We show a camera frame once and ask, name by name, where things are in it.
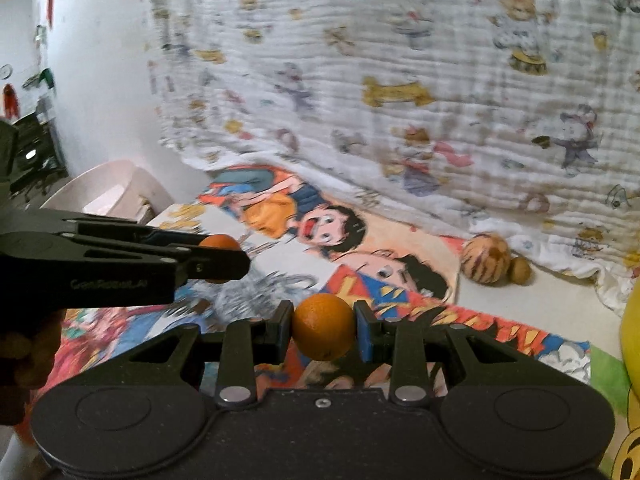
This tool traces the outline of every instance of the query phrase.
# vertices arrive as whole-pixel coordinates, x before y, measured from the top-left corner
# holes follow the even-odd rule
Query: teddy bear print
[[[514,70],[529,75],[547,74],[539,26],[548,24],[553,13],[538,12],[535,0],[500,0],[500,4],[504,14],[489,17],[498,28],[494,45],[511,50],[509,65]]]

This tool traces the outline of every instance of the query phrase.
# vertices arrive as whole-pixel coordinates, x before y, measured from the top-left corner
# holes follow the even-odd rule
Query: human hand
[[[30,390],[43,387],[60,348],[65,311],[38,322],[33,335],[0,333],[0,425],[15,425],[24,418]]]

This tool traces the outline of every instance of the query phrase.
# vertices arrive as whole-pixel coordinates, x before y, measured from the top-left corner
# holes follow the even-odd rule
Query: orange
[[[345,355],[356,335],[353,310],[333,294],[314,294],[293,313],[293,340],[314,361],[333,361]]]
[[[230,249],[233,251],[241,251],[242,248],[238,241],[229,235],[211,235],[207,236],[199,244],[201,247],[213,247],[215,249]],[[228,280],[207,280],[209,283],[226,283]]]

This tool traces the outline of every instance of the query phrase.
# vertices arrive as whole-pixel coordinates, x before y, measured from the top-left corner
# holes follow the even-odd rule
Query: play mat
[[[162,143],[434,234],[640,273],[640,0],[145,0]]]
[[[252,268],[237,282],[190,281],[169,306],[69,310],[54,371],[37,397],[178,324],[196,323],[203,332],[224,330],[236,319],[269,317],[282,299],[298,304],[315,292],[330,292],[350,304],[365,300],[379,318],[389,320],[415,319],[444,305],[434,323],[482,330],[603,393],[616,413],[616,433],[602,470],[615,480],[635,476],[640,406],[629,397],[622,362],[589,342],[455,305],[462,240],[345,206],[299,176],[265,165],[217,172],[194,203],[172,206],[152,225],[229,234],[251,256]],[[429,371],[437,394],[445,395],[440,365],[429,364]],[[270,387],[308,386],[377,386],[388,392],[390,367],[365,365],[354,351],[335,362],[310,362],[292,343],[283,365],[258,365],[255,372],[260,394]],[[207,364],[204,392],[213,393],[216,373],[217,365]]]

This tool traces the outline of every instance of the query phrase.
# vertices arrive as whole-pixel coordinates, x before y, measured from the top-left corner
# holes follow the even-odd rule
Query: cartoon boy face
[[[334,261],[389,285],[417,292],[414,280],[406,272],[404,263],[395,259],[397,257],[395,252],[382,249],[373,253],[347,253]]]
[[[297,238],[306,245],[335,246],[346,237],[344,225],[347,219],[347,215],[321,204],[302,217]]]

